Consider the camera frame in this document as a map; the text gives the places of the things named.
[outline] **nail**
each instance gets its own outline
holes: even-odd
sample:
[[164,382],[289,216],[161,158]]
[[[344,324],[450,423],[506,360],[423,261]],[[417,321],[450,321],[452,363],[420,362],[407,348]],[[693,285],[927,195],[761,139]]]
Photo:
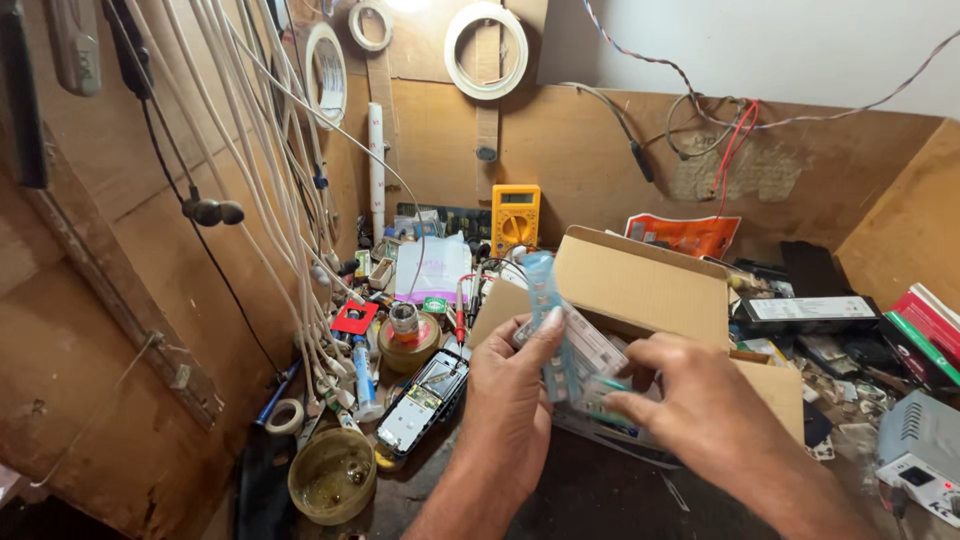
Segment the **nail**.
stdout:
[[557,331],[564,325],[564,309],[560,306],[554,307],[550,313],[543,319],[540,326],[544,331]]

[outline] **plastic lid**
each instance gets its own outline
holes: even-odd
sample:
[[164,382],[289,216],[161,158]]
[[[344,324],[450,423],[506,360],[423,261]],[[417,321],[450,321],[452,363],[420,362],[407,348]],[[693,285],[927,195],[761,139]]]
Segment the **plastic lid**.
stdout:
[[359,410],[353,415],[357,422],[372,422],[383,416],[383,405],[376,400],[369,400],[360,404]]

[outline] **forearm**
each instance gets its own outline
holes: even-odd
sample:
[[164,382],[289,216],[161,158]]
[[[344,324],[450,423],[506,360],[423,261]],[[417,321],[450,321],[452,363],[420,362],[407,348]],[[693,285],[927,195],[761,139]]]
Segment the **forearm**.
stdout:
[[495,471],[485,469],[483,459],[455,453],[403,538],[502,538],[519,504],[502,496]]
[[833,473],[805,455],[801,459],[807,461],[760,468],[732,494],[789,540],[877,538]]

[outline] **gray power supply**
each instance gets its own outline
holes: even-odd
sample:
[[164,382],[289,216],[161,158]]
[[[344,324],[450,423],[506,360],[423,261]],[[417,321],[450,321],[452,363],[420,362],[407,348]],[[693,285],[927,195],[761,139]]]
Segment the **gray power supply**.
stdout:
[[915,391],[880,421],[876,477],[960,528],[960,411]]

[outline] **red book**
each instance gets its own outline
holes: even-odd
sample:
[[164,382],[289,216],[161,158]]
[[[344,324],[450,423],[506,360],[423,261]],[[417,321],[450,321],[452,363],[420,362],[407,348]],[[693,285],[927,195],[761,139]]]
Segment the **red book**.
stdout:
[[919,283],[910,287],[903,296],[893,305],[892,310],[903,316],[933,344],[947,361],[960,369],[960,329],[950,320],[946,307],[940,305]]

